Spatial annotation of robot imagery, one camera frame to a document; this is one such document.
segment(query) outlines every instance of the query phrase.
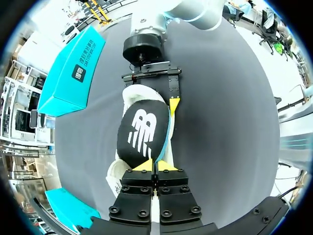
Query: black rim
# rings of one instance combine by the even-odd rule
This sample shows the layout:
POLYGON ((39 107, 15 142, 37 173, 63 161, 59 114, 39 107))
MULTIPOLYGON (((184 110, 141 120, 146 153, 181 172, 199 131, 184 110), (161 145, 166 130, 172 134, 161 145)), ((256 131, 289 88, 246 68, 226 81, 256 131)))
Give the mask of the black rim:
MULTIPOLYGON (((2 0, 0 8, 0 25, 1 25, 1 54, 3 56, 4 48, 14 32, 16 26, 21 21, 25 13, 31 9, 36 0, 2 0)), ((310 16, 312 15, 310 1, 305 4, 293 4, 285 0, 269 0, 272 8, 278 15, 290 25, 292 32, 295 35, 298 43, 302 47, 303 53, 306 58, 312 62, 313 44, 311 40, 311 31, 308 25, 310 16)), ((17 202, 10 193, 10 189, 6 184, 7 179, 0 181, 0 198, 2 201, 2 211, 6 216, 2 219, 2 228, 11 228, 10 222, 14 221, 15 233, 21 234, 40 234, 31 223, 24 216, 22 210, 19 208, 17 202)), ((309 230, 311 223, 308 214, 313 209, 313 182, 310 181, 301 202, 295 211, 288 214, 285 221, 276 229, 275 234, 287 234, 290 229, 309 230)))

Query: teal shoe box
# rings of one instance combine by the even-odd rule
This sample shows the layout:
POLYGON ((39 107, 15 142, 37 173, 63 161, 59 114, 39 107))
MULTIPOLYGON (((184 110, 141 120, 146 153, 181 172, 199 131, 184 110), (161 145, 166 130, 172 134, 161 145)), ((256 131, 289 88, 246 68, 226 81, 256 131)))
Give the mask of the teal shoe box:
POLYGON ((69 229, 78 233, 77 225, 90 228, 90 217, 100 217, 100 213, 86 205, 64 188, 52 189, 45 192, 48 202, 57 219, 69 229))
POLYGON ((86 108, 90 85, 105 40, 92 27, 78 34, 55 59, 38 103, 38 112, 61 116, 86 108))

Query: gray circular table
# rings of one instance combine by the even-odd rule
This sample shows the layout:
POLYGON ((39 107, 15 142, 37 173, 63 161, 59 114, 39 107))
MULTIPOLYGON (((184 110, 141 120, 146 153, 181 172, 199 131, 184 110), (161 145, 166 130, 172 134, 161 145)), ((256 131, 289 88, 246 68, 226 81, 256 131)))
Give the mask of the gray circular table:
MULTIPOLYGON (((241 35, 224 19, 212 32, 171 23, 168 59, 181 67, 181 102, 172 149, 201 206, 204 224, 220 228, 269 196, 279 151, 279 124, 267 77, 241 35)), ((105 31, 85 110, 56 119, 56 158, 62 187, 108 220, 115 197, 106 174, 114 160, 130 73, 123 43, 130 20, 105 31)), ((168 98, 164 78, 142 79, 168 98)))

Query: person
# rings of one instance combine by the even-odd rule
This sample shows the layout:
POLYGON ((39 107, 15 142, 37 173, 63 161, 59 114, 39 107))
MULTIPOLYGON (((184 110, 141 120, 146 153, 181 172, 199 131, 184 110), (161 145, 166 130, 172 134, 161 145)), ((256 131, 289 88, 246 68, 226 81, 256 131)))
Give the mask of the person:
POLYGON ((241 4, 235 4, 234 2, 230 1, 230 2, 225 3, 224 8, 223 8, 223 13, 236 15, 237 9, 239 9, 245 14, 249 14, 252 7, 253 7, 253 4, 251 0, 245 0, 245 2, 241 4))
POLYGON ((275 13, 269 7, 265 9, 265 12, 267 13, 268 19, 264 22, 263 26, 264 28, 269 29, 274 24, 275 13))
POLYGON ((290 51, 293 40, 286 24, 283 21, 281 21, 280 24, 277 26, 277 30, 282 37, 281 40, 284 47, 286 48, 286 51, 290 51))

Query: new balance logo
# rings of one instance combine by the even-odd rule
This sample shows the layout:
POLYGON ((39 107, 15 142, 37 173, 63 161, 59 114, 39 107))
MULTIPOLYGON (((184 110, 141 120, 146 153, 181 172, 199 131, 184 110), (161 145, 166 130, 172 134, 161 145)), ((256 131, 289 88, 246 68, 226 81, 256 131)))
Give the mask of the new balance logo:
POLYGON ((130 132, 128 134, 128 143, 131 143, 133 137, 133 148, 136 149, 137 143, 137 151, 140 153, 141 146, 143 151, 143 156, 146 157, 148 151, 148 157, 151 158, 151 148, 147 146, 147 142, 153 141, 153 136, 155 134, 157 125, 157 118, 154 114, 147 114, 145 110, 139 109, 137 110, 133 122, 132 127, 136 129, 134 132, 130 132))

